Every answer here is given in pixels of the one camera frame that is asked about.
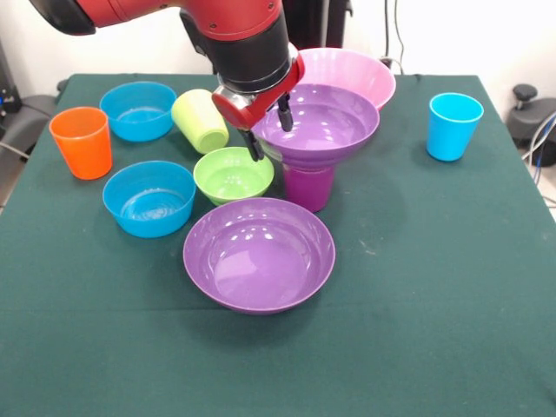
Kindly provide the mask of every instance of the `purple cup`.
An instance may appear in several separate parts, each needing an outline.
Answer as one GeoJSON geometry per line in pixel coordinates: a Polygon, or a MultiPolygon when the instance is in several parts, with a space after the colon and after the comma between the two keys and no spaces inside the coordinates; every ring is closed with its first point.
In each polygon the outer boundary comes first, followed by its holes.
{"type": "Polygon", "coordinates": [[[283,168],[286,198],[290,202],[313,213],[326,207],[334,184],[334,167],[297,169],[284,164],[283,168]]]}
{"type": "Polygon", "coordinates": [[[297,85],[289,102],[291,132],[281,129],[274,109],[253,131],[265,154],[282,163],[288,200],[319,211],[330,197],[335,165],[371,139],[379,126],[379,111],[363,96],[329,85],[297,85]]]}

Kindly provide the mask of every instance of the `light green cup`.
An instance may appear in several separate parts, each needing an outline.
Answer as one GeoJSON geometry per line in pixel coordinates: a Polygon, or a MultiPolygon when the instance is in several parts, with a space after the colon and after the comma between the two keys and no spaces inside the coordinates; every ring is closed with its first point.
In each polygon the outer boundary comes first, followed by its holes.
{"type": "Polygon", "coordinates": [[[192,89],[179,96],[172,106],[172,119],[200,154],[224,148],[228,143],[228,128],[208,90],[192,89]]]}
{"type": "Polygon", "coordinates": [[[193,178],[216,206],[263,195],[274,179],[275,168],[265,157],[254,162],[247,148],[215,150],[199,160],[193,178]]]}

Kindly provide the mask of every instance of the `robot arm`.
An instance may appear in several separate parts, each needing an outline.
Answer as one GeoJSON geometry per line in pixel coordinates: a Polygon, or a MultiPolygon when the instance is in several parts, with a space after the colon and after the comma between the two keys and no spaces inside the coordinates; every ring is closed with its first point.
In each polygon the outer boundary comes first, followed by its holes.
{"type": "Polygon", "coordinates": [[[289,43],[281,0],[30,0],[58,30],[88,35],[96,28],[166,9],[181,18],[195,50],[214,65],[220,86],[213,101],[244,135],[254,159],[262,152],[251,129],[279,103],[282,128],[293,126],[289,92],[304,65],[289,43]]]}

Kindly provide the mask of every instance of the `white wall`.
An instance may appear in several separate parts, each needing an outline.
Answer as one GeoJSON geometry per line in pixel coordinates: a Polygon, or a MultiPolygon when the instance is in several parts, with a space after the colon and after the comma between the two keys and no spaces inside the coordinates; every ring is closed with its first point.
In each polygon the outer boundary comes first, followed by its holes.
{"type": "MultiPolygon", "coordinates": [[[[345,47],[382,56],[383,2],[352,3],[345,47]]],[[[399,0],[398,9],[406,73],[479,75],[502,115],[514,103],[516,83],[535,85],[539,96],[556,96],[554,0],[399,0]]],[[[398,57],[393,24],[390,44],[390,55],[398,57]]]]}
{"type": "Polygon", "coordinates": [[[75,37],[54,30],[29,0],[0,3],[0,39],[23,95],[54,93],[76,72],[211,73],[175,8],[75,37]]]}
{"type": "MultiPolygon", "coordinates": [[[[355,16],[347,19],[345,47],[381,56],[383,2],[352,3],[355,16]]],[[[555,1],[399,0],[399,14],[407,73],[478,74],[502,114],[513,104],[516,83],[532,83],[542,96],[556,96],[555,1]]],[[[28,0],[2,0],[0,38],[24,95],[54,92],[59,80],[75,72],[209,73],[211,68],[193,51],[177,10],[72,37],[53,30],[28,0]]],[[[398,52],[393,26],[391,55],[398,52]]]]}

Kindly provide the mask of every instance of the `blue cup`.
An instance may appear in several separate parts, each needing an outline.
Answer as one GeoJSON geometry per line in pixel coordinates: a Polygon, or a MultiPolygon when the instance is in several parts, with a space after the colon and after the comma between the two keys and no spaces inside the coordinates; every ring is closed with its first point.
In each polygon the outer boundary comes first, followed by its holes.
{"type": "Polygon", "coordinates": [[[183,166],[148,161],[114,174],[104,186],[103,202],[127,233],[155,238],[176,232],[187,222],[195,191],[193,176],[183,166]]]}
{"type": "Polygon", "coordinates": [[[460,159],[483,117],[483,106],[459,93],[444,93],[429,103],[427,152],[439,161],[460,159]]]}
{"type": "Polygon", "coordinates": [[[123,140],[148,142],[163,137],[174,126],[171,110],[176,97],[164,84],[127,83],[106,93],[100,108],[112,131],[123,140]]]}

